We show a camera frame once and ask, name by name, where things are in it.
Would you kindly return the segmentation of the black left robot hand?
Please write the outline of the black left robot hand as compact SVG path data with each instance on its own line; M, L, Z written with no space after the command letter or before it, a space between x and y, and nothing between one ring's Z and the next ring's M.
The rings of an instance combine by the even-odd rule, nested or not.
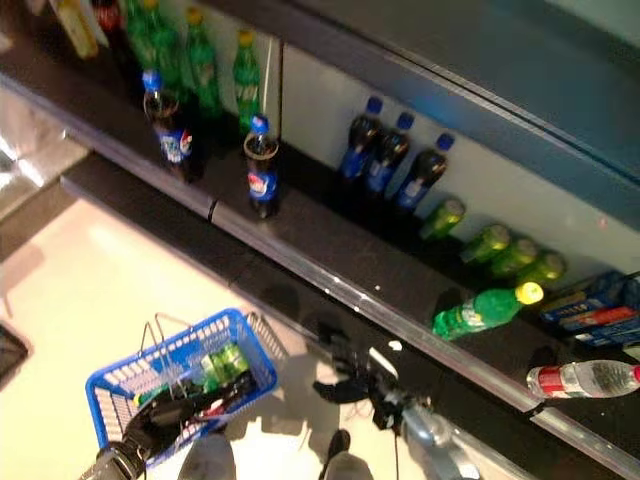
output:
M172 398L168 391L147 401L128 423L122 443L147 460L166 451L194 416L196 397Z

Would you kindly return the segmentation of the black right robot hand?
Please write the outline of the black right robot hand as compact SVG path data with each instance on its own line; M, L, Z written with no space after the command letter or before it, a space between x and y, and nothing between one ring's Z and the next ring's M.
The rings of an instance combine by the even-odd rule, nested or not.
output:
M333 383L313 382L312 388L325 401L342 405L384 398L398 386L397 369L374 346L352 340L342 330L326 324L319 326L319 341L338 375Z

